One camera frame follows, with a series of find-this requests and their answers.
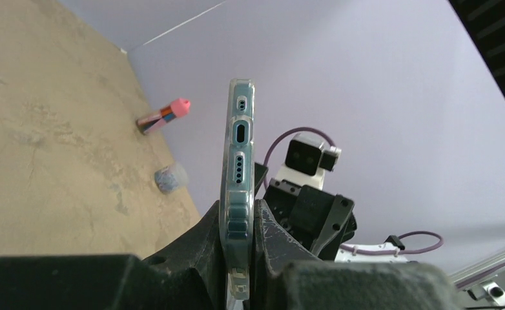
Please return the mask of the clear phone case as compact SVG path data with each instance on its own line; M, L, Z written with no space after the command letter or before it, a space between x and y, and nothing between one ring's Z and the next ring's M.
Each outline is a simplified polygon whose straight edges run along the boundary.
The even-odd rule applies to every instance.
M230 293L248 300L254 221L254 83L232 79L220 186L219 228Z

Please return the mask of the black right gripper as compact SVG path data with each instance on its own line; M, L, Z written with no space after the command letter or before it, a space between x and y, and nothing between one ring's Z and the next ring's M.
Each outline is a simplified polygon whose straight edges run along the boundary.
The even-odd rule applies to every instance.
M254 197L268 170L254 163ZM350 240L357 230L355 203L341 194L272 179L263 199L278 224L317 257L335 257L340 244Z

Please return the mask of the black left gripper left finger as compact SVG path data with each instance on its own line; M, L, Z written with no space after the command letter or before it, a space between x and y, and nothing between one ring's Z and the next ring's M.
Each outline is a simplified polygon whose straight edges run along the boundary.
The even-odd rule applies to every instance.
M224 309L218 208L145 259L0 256L0 309Z

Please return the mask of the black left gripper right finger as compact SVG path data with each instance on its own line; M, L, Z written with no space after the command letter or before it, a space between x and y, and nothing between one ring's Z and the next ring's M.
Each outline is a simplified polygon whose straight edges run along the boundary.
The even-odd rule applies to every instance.
M462 309L455 286L424 263L323 261L254 206L253 309Z

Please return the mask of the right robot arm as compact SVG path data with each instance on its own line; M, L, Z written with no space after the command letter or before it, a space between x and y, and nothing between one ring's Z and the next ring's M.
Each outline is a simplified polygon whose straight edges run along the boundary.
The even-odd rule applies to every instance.
M406 263L399 236L381 244L349 244L357 230L354 202L340 194L323 191L323 176L301 176L285 171L268 181L263 199L277 224L293 241L321 260L340 263Z

